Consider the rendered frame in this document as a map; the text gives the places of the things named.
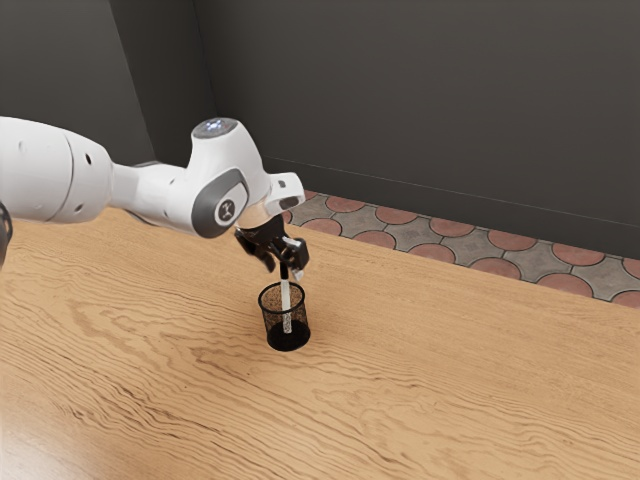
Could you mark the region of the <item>white pen with black cap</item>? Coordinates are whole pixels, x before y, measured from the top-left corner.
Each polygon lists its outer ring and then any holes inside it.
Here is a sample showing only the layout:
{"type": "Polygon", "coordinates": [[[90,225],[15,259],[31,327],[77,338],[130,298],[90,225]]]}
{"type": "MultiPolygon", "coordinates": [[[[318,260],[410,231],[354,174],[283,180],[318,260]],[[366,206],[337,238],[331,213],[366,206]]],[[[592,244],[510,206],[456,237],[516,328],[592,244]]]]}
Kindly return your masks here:
{"type": "Polygon", "coordinates": [[[281,291],[281,310],[282,310],[282,328],[285,334],[292,333],[291,320],[291,295],[289,284],[289,271],[284,262],[280,263],[280,291],[281,291]]]}

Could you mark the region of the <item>black mesh pen holder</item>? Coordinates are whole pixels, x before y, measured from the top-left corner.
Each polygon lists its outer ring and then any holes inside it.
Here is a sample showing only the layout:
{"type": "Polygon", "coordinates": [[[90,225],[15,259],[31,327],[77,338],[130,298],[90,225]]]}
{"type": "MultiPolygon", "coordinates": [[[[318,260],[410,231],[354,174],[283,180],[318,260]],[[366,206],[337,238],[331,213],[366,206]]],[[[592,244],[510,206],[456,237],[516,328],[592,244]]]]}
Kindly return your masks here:
{"type": "Polygon", "coordinates": [[[282,352],[297,350],[311,338],[305,292],[300,285],[290,282],[289,293],[287,309],[282,306],[280,282],[265,287],[258,297],[267,343],[274,350],[282,352]]]}

